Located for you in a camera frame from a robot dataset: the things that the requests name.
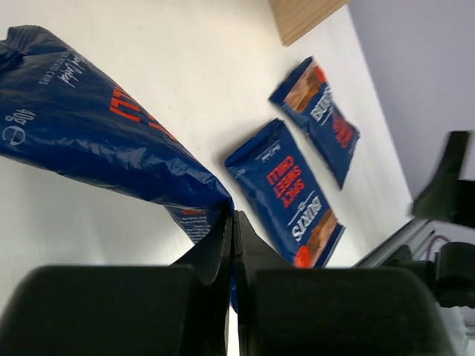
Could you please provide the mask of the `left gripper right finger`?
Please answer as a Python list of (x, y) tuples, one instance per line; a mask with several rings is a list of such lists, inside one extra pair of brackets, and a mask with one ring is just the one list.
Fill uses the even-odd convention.
[(352, 268), (295, 268), (241, 211), (233, 239), (242, 355), (455, 354), (432, 263), (383, 244)]

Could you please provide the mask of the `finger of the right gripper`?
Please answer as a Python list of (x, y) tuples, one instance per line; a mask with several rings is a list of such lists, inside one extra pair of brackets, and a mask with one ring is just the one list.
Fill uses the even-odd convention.
[(474, 181), (460, 178), (472, 134), (448, 133), (439, 165), (413, 201), (411, 214), (415, 218), (454, 225), (474, 224)]

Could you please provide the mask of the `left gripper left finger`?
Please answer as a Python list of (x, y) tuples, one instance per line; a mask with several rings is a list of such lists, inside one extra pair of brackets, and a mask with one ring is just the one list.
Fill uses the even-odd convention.
[(169, 266), (43, 266), (1, 316), (3, 355), (224, 355), (233, 219)]

